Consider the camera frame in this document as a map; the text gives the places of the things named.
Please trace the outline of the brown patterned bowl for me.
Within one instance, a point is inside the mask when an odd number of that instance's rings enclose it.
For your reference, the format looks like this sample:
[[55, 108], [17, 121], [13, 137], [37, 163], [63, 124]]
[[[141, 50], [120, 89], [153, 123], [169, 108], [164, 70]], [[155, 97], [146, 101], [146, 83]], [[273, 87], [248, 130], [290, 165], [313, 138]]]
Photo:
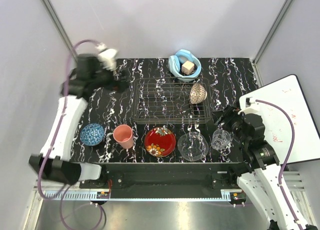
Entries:
[[190, 103], [193, 105], [202, 103], [207, 98], [207, 95], [205, 88], [201, 84], [195, 83], [190, 90]]

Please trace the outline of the pink plastic cup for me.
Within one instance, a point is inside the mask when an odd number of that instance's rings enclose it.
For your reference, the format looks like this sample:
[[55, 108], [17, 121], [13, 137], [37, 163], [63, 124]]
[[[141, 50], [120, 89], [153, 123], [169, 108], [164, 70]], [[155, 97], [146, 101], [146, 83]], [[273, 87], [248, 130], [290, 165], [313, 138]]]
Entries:
[[130, 149], [134, 145], [133, 130], [126, 124], [119, 125], [115, 128], [113, 138], [124, 149]]

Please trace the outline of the blue triangle patterned bowl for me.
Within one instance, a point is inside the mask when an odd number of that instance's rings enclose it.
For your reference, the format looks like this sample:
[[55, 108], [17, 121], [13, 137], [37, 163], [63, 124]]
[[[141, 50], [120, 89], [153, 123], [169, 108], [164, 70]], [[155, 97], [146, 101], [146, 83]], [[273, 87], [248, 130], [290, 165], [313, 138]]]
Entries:
[[86, 125], [81, 133], [80, 140], [86, 146], [96, 146], [102, 142], [105, 137], [104, 128], [97, 123], [91, 123]]

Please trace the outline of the red floral plate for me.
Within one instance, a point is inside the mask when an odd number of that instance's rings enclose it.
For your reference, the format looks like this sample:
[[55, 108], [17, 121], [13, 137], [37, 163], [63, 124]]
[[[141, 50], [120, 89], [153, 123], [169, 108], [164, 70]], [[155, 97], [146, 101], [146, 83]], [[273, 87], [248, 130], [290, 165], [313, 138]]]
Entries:
[[155, 127], [150, 130], [144, 139], [144, 148], [147, 153], [156, 158], [170, 155], [176, 147], [175, 134], [165, 127]]

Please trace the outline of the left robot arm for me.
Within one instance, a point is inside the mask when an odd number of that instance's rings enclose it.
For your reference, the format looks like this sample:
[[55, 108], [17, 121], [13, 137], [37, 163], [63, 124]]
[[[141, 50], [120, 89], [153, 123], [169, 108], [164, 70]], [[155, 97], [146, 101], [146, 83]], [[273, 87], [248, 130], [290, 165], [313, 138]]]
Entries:
[[94, 90], [124, 91], [127, 78], [115, 78], [116, 54], [113, 48], [101, 53], [83, 53], [77, 56], [76, 67], [67, 73], [61, 87], [58, 109], [48, 139], [39, 154], [32, 154], [28, 163], [37, 173], [38, 180], [66, 185], [88, 181], [97, 188], [108, 183], [102, 167], [93, 163], [70, 162], [73, 138]]

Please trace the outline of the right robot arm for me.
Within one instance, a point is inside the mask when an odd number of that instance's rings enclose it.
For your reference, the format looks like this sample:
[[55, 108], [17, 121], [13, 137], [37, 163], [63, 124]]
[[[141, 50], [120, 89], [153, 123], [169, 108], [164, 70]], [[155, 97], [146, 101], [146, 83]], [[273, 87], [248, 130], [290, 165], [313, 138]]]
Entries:
[[283, 178], [274, 148], [265, 140], [265, 125], [260, 115], [244, 114], [239, 108], [227, 106], [213, 114], [215, 125], [232, 133], [240, 142], [243, 169], [231, 169], [228, 185], [240, 188], [249, 197], [269, 230], [316, 230], [298, 209]]

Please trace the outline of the clear glass mug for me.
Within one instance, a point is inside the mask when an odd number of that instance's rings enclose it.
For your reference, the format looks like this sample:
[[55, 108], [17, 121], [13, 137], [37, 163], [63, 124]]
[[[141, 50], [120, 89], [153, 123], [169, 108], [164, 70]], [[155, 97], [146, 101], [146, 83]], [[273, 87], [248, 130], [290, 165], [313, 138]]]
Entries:
[[214, 150], [221, 151], [231, 142], [231, 135], [228, 131], [217, 129], [211, 140], [211, 146]]

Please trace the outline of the clear glass plate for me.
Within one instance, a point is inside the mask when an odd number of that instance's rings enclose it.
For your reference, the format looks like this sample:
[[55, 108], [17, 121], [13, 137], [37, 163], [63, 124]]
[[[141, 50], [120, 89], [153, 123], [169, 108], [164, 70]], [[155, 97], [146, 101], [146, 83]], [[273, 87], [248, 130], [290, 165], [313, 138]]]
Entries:
[[181, 156], [189, 162], [203, 159], [209, 152], [209, 145], [198, 132], [189, 132], [178, 139], [177, 148]]

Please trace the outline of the beige wooden cube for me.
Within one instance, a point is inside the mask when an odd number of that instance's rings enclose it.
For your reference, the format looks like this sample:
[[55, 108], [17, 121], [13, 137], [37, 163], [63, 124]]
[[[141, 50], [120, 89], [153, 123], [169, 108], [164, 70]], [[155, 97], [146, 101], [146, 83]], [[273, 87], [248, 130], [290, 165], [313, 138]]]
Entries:
[[181, 71], [185, 75], [190, 75], [195, 68], [195, 64], [189, 60], [187, 60], [185, 63], [182, 64], [181, 66]]

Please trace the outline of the white whiteboard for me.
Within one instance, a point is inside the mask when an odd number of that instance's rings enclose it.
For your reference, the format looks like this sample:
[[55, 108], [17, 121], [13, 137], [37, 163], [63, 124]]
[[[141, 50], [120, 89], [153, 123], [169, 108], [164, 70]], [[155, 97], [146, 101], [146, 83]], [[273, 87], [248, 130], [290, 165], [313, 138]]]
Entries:
[[[272, 103], [290, 117], [294, 126], [294, 143], [287, 161], [289, 164], [320, 158], [320, 134], [296, 75], [288, 75], [241, 96], [240, 108], [245, 107], [245, 100], [249, 97]], [[292, 141], [291, 125], [277, 108], [264, 103], [259, 103], [259, 106], [257, 114], [265, 125], [265, 140], [274, 148], [282, 164]]]

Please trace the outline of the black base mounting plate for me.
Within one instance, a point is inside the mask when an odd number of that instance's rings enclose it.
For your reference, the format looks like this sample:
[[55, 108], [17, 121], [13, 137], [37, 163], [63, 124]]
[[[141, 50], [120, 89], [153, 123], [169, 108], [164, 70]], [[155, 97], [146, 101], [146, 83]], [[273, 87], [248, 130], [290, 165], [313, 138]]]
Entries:
[[104, 189], [111, 181], [111, 199], [187, 199], [211, 201], [221, 190], [236, 187], [236, 175], [249, 171], [236, 163], [103, 163], [100, 181], [86, 180], [82, 189]]

